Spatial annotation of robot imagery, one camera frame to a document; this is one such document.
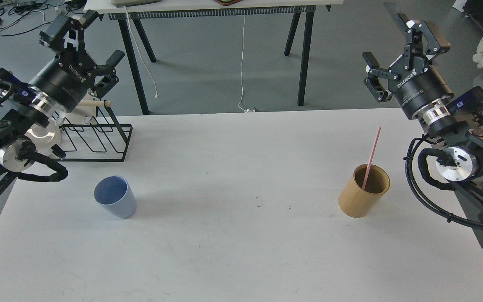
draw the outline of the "wooden cup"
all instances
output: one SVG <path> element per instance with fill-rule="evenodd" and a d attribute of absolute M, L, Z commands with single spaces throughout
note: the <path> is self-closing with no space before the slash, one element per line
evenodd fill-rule
<path fill-rule="evenodd" d="M 372 165 L 366 187 L 361 189 L 367 164 L 355 168 L 353 175 L 339 196 L 340 209 L 347 216 L 360 218 L 365 216 L 376 202 L 389 191 L 391 180 L 380 167 Z"/>

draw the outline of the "white tabletop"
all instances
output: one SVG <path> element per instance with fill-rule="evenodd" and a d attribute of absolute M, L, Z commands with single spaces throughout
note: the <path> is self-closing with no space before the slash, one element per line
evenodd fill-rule
<path fill-rule="evenodd" d="M 134 126 L 126 162 L 17 181 L 0 216 L 0 301 L 483 301 L 473 232 L 406 184 L 421 128 L 400 109 L 120 119 Z M 391 189 L 351 218 L 337 198 L 377 126 Z M 138 201 L 129 219 L 92 197 L 112 174 Z M 422 187 L 463 214 L 453 193 Z"/>
<path fill-rule="evenodd" d="M 265 8 L 271 6 L 322 5 L 343 4 L 344 0 L 242 0 L 241 2 L 222 6 L 214 0 L 162 0 L 137 6 L 129 6 L 129 12 L 138 11 L 173 11 L 173 10 L 208 10 L 219 8 Z M 95 10 L 99 13 L 125 12 L 117 8 L 109 0 L 88 0 L 85 10 Z"/>

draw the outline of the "table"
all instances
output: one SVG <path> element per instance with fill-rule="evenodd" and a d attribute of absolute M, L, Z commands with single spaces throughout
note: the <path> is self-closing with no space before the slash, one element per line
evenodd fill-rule
<path fill-rule="evenodd" d="M 293 39 L 299 23 L 301 13 L 306 13 L 305 31 L 303 38 L 303 52 L 301 54 L 301 72 L 299 75 L 299 91 L 297 105 L 303 106 L 305 100 L 306 77 L 309 67 L 310 44 L 312 38 L 312 24 L 316 5 L 324 4 L 330 10 L 332 4 L 343 4 L 343 0 L 243 0 L 230 6 L 221 6 L 213 0 L 162 0 L 161 2 L 129 6 L 129 17 L 134 22 L 138 35 L 151 62 L 155 63 L 156 56 L 146 37 L 140 19 L 146 18 L 180 18 L 180 17 L 209 17 L 209 16 L 240 16 L 240 15 L 268 15 L 271 13 L 293 13 L 292 22 L 284 55 L 289 56 Z M 112 20 L 119 21 L 119 28 L 128 56 L 132 78 L 143 115 L 149 115 L 148 104 L 144 94 L 143 84 L 135 58 L 128 24 L 126 10 L 117 8 L 109 0 L 89 0 L 85 10 L 95 10 L 98 13 L 109 15 Z"/>
<path fill-rule="evenodd" d="M 134 127 L 125 162 L 16 182 L 0 216 L 0 301 L 483 301 L 471 229 L 408 189 L 403 156 L 421 128 L 401 109 L 120 122 Z M 391 189 L 351 218 L 337 198 L 377 126 Z M 126 220 L 92 197 L 113 174 L 138 201 Z M 422 188 L 463 215 L 453 193 Z"/>

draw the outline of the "straw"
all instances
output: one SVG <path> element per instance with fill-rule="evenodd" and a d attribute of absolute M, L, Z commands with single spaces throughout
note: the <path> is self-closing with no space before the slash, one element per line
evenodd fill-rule
<path fill-rule="evenodd" d="M 370 158 L 368 158 L 368 165 L 366 165 L 366 172 L 364 173 L 363 180 L 363 191 L 366 187 L 366 181 L 368 180 L 368 173 L 370 173 L 370 167 L 372 166 L 372 159 L 374 158 L 374 152 L 376 151 L 377 139 L 379 138 L 379 133 L 381 132 L 381 126 L 377 128 L 376 139 L 374 140 L 374 145 L 372 146 L 372 152 L 370 152 Z"/>

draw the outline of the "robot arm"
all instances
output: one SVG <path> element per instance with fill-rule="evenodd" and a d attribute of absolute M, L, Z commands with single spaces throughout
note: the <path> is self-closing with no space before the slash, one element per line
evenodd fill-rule
<path fill-rule="evenodd" d="M 374 55 L 363 53 L 367 63 L 364 84 L 377 102 L 395 96 L 408 119 L 417 119 L 425 132 L 419 143 L 412 142 L 406 159 L 406 174 L 414 195 L 424 205 L 448 222 L 483 229 L 483 185 L 475 180 L 483 176 L 483 90 L 475 87 L 451 101 L 454 94 L 433 67 L 432 59 L 446 53 L 450 44 L 439 34 L 433 23 L 408 21 L 399 15 L 406 33 L 404 53 L 388 69 L 379 66 Z M 427 41 L 424 48 L 423 37 Z M 379 79 L 387 80 L 387 89 Z M 424 149 L 418 155 L 422 178 L 441 190 L 458 190 L 481 209 L 480 222 L 455 216 L 439 208 L 420 191 L 412 174 L 412 160 L 418 146 L 428 138 L 442 149 Z M 437 171 L 448 183 L 433 179 L 427 157 L 437 158 Z"/>
<path fill-rule="evenodd" d="M 55 58 L 29 83 L 0 68 L 0 194 L 15 178 L 58 182 L 68 175 L 59 162 L 39 154 L 25 133 L 34 124 L 47 127 L 56 111 L 71 112 L 87 93 L 103 97 L 117 83 L 114 67 L 124 53 L 116 50 L 104 65 L 96 65 L 84 47 L 84 29 L 96 17 L 95 11 L 87 11 L 79 20 L 57 16 L 46 32 L 40 33 L 40 44 L 52 49 Z M 102 78 L 95 83 L 98 76 Z M 65 157 L 57 145 L 52 149 L 58 157 Z M 54 173 L 24 173 L 34 162 Z"/>

